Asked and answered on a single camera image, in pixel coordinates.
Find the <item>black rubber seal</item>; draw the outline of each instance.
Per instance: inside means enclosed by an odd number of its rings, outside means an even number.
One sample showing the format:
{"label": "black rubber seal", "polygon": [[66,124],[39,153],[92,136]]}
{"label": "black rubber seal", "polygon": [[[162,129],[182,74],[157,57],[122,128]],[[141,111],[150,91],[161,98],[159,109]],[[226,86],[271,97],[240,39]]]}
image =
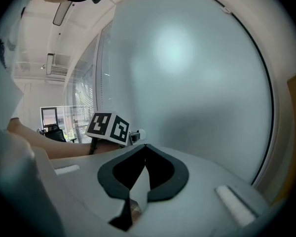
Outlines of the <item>black rubber seal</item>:
{"label": "black rubber seal", "polygon": [[132,225],[129,192],[145,166],[150,182],[148,202],[172,199],[188,181],[188,169],[182,161],[149,144],[106,162],[98,171],[98,181],[108,196],[125,201],[121,215],[112,219],[111,225],[125,231]]}

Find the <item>ceiling lamp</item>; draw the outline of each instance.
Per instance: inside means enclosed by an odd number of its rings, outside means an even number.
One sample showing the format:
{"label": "ceiling lamp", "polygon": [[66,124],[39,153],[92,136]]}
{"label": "ceiling lamp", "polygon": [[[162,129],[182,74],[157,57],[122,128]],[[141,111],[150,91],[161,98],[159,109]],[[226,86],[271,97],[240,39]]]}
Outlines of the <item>ceiling lamp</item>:
{"label": "ceiling lamp", "polygon": [[66,13],[72,3],[73,3],[72,1],[60,3],[60,5],[56,11],[55,17],[54,17],[54,21],[53,21],[54,25],[60,26],[63,23]]}
{"label": "ceiling lamp", "polygon": [[53,65],[53,59],[54,59],[54,54],[53,53],[49,53],[47,55],[47,62],[46,62],[46,74],[50,75],[51,74],[51,67]]}

